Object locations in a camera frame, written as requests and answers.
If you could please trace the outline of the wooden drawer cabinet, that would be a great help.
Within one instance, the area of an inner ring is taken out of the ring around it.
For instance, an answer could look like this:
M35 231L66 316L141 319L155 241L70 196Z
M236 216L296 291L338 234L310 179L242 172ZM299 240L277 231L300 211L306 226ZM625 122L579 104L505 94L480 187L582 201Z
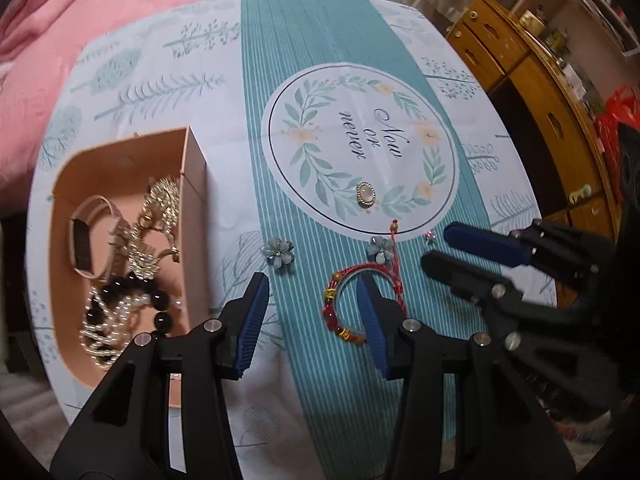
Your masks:
M447 40L506 126L542 216L616 240L622 208L596 132L553 58L495 0L472 0Z

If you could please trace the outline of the small flower earring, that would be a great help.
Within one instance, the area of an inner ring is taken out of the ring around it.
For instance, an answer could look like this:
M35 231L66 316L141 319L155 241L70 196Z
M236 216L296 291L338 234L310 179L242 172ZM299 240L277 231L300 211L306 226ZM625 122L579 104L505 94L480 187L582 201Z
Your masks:
M293 249L294 244L289 240L273 237L262 248L262 255L274 270L283 271L295 260Z

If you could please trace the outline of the gold leaf hair comb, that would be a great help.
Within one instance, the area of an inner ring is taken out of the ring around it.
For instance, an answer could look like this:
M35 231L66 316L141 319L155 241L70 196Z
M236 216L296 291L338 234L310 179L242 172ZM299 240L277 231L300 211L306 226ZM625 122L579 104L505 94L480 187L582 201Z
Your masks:
M141 281L149 281L160 272L160 262L169 257L180 262L178 224L180 220L180 185L174 177L163 177L150 184L143 196L137 220L130 226L127 243L128 269ZM156 249L145 239L162 234L167 246Z

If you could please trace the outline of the pink bed blanket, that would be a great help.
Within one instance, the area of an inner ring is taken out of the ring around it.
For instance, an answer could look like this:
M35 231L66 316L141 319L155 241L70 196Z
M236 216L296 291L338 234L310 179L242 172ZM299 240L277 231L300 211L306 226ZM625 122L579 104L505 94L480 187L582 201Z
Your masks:
M91 41L119 27L201 0L75 0L12 62L1 84L1 212L27 208L40 144L65 81L82 67L111 54Z

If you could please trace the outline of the peach cardboard jewelry box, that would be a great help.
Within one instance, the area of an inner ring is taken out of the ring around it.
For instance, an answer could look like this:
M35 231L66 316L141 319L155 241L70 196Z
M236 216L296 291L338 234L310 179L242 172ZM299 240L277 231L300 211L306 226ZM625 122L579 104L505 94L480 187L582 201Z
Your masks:
M153 287L180 336L204 322L207 165L191 129L130 136L73 155L52 188L50 306L73 378L95 387L154 328Z

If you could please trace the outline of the teal floral tablecloth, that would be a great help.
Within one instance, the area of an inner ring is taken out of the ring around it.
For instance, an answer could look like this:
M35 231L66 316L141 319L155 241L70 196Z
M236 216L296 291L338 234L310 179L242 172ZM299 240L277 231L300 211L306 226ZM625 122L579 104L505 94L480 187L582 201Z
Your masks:
M466 338L477 310L421 271L453 221L507 233L539 208L486 92L435 26L383 0L205 0L91 41L113 53L76 66L44 132L30 193L27 269L39 350L73 419L93 387L64 364L50 306L52 188L70 158L130 136L188 127L207 162L207 278L217 313L250 277L270 301L250 369L228 385L234 445L249 479L382 474L400 387L366 348L329 332L331 275L399 226L410 312ZM369 182L376 202L356 200ZM274 270L270 238L294 244Z

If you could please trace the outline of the pearl bow hair clip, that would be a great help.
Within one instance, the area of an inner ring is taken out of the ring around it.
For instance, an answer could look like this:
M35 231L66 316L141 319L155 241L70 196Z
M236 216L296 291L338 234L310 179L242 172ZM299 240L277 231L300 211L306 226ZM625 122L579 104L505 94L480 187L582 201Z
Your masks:
M79 331L81 347L100 370L108 370L131 339L131 309L118 304L114 309L89 308Z

